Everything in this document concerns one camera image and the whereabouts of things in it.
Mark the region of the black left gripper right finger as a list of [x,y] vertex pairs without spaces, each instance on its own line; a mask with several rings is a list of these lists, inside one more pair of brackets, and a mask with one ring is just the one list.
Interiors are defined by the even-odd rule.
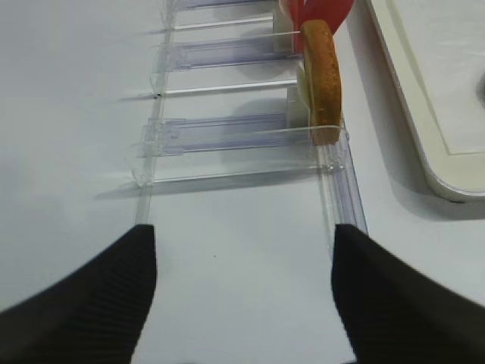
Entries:
[[482,363],[484,307],[338,224],[331,288],[357,363]]

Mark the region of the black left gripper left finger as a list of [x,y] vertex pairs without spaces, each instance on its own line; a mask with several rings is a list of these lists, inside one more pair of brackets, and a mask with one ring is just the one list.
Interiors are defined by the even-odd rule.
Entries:
[[129,363],[156,284],[155,228],[137,224],[66,278],[1,313],[1,361]]

